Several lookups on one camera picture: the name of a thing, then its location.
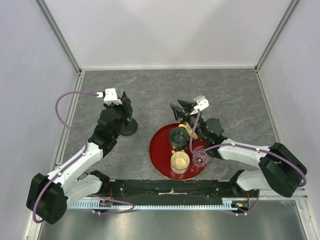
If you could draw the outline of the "black phone stand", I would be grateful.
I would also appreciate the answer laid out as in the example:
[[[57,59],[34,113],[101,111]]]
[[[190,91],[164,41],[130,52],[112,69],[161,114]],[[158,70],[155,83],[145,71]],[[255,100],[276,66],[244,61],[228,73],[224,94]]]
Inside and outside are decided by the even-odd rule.
[[[131,136],[138,130],[137,121],[132,118],[131,121],[125,120],[121,125],[120,135],[121,136]]]

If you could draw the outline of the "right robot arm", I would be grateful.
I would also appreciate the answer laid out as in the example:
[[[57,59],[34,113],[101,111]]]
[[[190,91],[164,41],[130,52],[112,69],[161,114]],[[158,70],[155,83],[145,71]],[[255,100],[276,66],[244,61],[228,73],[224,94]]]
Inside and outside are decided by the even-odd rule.
[[[224,129],[217,118],[202,118],[202,111],[209,106],[208,100],[200,95],[192,101],[178,100],[178,105],[169,106],[180,123],[191,127],[205,143],[203,153],[212,158],[233,160],[256,168],[254,171],[239,170],[229,184],[229,191],[235,197],[246,191],[271,189],[290,198],[297,188],[307,184],[307,168],[282,143],[271,146],[257,146],[234,141],[223,136]]]

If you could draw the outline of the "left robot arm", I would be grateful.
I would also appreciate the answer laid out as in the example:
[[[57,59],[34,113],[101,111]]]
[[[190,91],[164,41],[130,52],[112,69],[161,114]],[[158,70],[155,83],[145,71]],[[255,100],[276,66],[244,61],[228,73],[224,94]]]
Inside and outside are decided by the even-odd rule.
[[[110,191],[109,178],[99,171],[77,179],[115,147],[122,127],[132,120],[133,108],[125,91],[117,95],[115,88],[107,88],[94,96],[103,99],[104,109],[91,137],[82,138],[82,149],[57,169],[46,175],[38,173],[31,180],[26,207],[36,224],[54,224],[78,200],[92,194],[104,197]]]

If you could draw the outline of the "yellow ceramic cup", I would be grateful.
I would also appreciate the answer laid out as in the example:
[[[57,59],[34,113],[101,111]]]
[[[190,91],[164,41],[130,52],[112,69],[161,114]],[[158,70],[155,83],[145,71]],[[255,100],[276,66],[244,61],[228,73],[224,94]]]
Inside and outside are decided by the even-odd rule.
[[[187,124],[179,124],[178,127],[180,128],[184,128],[186,130],[186,132],[188,133],[188,136],[191,137],[192,136],[192,128],[191,126],[187,123]],[[198,136],[194,133],[193,134],[193,139],[196,140],[198,139]]]

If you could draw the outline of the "dark green glass mug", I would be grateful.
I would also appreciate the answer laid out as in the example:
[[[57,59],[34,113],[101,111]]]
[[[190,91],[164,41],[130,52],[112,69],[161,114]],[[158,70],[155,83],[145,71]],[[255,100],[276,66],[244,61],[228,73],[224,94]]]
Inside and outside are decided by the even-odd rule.
[[[188,139],[188,132],[183,127],[175,127],[169,133],[169,143],[175,152],[182,151],[186,147]]]

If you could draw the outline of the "red round tray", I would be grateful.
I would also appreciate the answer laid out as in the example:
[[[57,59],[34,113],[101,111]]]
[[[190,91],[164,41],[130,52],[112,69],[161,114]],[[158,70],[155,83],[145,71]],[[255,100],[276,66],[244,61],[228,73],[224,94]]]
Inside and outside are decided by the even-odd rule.
[[[190,165],[183,174],[177,174],[171,169],[171,156],[174,150],[170,145],[170,131],[179,126],[180,123],[170,123],[161,127],[152,137],[149,145],[149,156],[153,166],[165,177],[178,181],[190,180],[204,171],[208,166],[197,167],[193,164],[193,155],[186,146],[185,152],[190,158]]]

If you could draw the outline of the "cream cup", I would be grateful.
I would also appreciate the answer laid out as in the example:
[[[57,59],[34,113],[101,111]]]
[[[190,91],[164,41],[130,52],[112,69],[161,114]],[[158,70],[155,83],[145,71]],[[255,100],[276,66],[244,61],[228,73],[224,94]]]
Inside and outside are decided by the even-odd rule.
[[[175,152],[170,158],[171,170],[176,174],[184,174],[190,166],[190,157],[184,151]]]

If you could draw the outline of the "clear faceted glass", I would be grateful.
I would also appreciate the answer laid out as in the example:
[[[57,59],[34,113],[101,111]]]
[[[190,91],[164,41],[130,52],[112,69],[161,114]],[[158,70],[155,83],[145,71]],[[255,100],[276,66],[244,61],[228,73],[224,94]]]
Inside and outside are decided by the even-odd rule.
[[[206,166],[211,160],[211,157],[206,152],[200,153],[203,150],[203,146],[198,146],[193,150],[192,162],[197,168]]]

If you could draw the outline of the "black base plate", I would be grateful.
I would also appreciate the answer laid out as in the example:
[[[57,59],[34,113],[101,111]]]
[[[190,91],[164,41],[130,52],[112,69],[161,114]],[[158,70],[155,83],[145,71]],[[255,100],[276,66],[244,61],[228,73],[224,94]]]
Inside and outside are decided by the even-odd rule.
[[[139,179],[110,180],[98,194],[135,206],[221,205],[223,198],[246,200],[257,195],[228,181]]]

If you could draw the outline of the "left aluminium frame post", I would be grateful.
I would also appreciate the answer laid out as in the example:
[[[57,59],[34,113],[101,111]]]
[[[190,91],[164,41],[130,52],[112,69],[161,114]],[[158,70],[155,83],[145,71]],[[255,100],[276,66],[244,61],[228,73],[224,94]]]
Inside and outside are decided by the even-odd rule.
[[[45,20],[47,21],[50,29],[52,30],[55,38],[57,39],[60,47],[62,48],[62,51],[65,53],[66,57],[68,58],[70,64],[72,65],[73,69],[80,74],[82,72],[82,69],[80,65],[78,64],[75,56],[73,55],[66,39],[63,36],[63,33],[61,32],[57,22],[54,19],[53,14],[51,13],[47,3],[45,0],[35,0],[35,3],[39,7],[42,15],[44,16]]]

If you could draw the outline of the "aluminium frame post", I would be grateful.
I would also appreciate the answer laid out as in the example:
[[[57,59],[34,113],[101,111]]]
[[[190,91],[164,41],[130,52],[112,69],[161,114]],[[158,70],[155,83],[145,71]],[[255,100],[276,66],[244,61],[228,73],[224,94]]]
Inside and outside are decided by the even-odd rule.
[[[289,22],[291,16],[293,15],[294,11],[296,10],[297,6],[299,5],[300,0],[291,0],[282,15],[279,23],[277,24],[273,34],[271,35],[271,38],[269,39],[266,47],[264,48],[257,64],[255,65],[254,69],[255,72],[258,73],[260,69],[262,68],[263,64],[265,63],[267,57],[271,53],[273,47],[275,46],[278,38],[282,34],[283,30],[285,29],[287,23]]]
[[[60,47],[62,48],[62,51],[65,53],[66,57],[68,58],[70,64],[72,65],[73,69],[80,74],[82,72],[82,69],[80,65],[78,64],[75,56],[73,55],[66,39],[63,36],[63,33],[61,32],[57,22],[54,19],[53,14],[51,13],[47,3],[45,0],[35,0],[35,3],[39,7],[42,15],[44,16],[45,20],[47,21],[50,29],[52,30],[55,38],[57,39]]]

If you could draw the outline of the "right aluminium frame post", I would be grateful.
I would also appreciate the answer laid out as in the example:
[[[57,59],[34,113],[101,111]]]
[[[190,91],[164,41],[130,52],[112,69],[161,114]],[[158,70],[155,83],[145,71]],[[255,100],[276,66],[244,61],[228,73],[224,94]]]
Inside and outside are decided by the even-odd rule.
[[[260,69],[262,68],[263,64],[265,63],[267,57],[271,53],[273,47],[275,46],[278,38],[282,34],[283,30],[285,29],[287,23],[289,22],[291,16],[293,15],[294,11],[296,10],[297,6],[299,5],[300,0],[291,0],[282,15],[279,23],[277,24],[273,34],[271,35],[271,38],[269,39],[266,47],[264,48],[257,64],[255,65],[254,69],[255,72],[258,73]]]

